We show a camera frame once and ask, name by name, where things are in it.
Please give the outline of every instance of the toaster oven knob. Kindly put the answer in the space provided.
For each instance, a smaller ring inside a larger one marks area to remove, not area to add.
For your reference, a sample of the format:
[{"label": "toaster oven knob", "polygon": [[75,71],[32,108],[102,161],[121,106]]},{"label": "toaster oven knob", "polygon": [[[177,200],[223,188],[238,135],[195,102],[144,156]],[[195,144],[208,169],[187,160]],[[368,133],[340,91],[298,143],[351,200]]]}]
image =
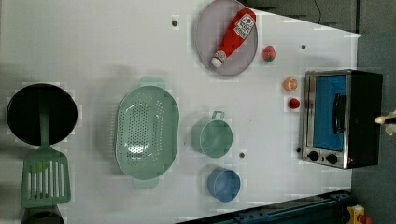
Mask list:
[{"label": "toaster oven knob", "polygon": [[309,159],[311,159],[311,161],[317,161],[319,158],[319,154],[316,151],[311,151],[308,154]]},{"label": "toaster oven knob", "polygon": [[331,164],[334,165],[337,163],[337,157],[334,154],[330,154],[328,157],[326,157],[326,160]]}]

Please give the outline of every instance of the green mug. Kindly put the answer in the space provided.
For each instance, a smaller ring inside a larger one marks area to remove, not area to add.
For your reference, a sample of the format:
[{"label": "green mug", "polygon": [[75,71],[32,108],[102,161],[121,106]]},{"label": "green mug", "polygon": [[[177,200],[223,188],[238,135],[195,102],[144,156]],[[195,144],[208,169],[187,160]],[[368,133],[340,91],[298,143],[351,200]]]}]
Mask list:
[{"label": "green mug", "polygon": [[191,142],[195,150],[211,158],[227,154],[233,144],[233,132],[224,121],[224,112],[213,112],[212,119],[202,119],[192,127]]}]

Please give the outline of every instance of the pink plate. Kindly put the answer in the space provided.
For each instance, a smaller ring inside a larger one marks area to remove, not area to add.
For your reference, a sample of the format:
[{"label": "pink plate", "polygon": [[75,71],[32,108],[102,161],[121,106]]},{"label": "pink plate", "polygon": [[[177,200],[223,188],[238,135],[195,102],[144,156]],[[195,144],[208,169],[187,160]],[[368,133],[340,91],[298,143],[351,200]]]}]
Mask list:
[{"label": "pink plate", "polygon": [[251,64],[257,50],[257,27],[220,68],[210,62],[236,13],[244,8],[234,0],[216,0],[207,6],[195,27],[195,45],[203,64],[220,75],[238,75]]}]

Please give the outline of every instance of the spatula handle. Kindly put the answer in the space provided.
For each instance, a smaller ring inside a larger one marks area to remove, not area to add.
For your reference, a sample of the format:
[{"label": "spatula handle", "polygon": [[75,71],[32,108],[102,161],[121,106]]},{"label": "spatula handle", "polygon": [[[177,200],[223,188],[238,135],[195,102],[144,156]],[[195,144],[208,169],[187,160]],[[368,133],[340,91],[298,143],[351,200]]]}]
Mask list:
[{"label": "spatula handle", "polygon": [[40,113],[40,136],[41,146],[50,145],[50,122],[49,122],[49,106],[46,95],[43,91],[39,91],[39,113]]}]

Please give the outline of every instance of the bottle label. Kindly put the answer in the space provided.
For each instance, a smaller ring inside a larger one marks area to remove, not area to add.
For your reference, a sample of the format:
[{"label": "bottle label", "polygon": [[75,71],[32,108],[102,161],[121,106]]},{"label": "bottle label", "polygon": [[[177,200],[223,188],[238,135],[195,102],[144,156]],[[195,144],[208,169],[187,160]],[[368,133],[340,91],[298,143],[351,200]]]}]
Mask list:
[{"label": "bottle label", "polygon": [[218,50],[218,51],[216,52],[216,54],[215,54],[215,57],[218,58],[218,59],[220,59],[220,60],[224,63],[225,59],[227,58],[227,55],[225,54],[224,51]]},{"label": "bottle label", "polygon": [[239,19],[233,30],[243,39],[246,39],[248,38],[251,29],[253,29],[254,23],[255,21],[253,18],[249,14],[245,14],[241,19]]}]

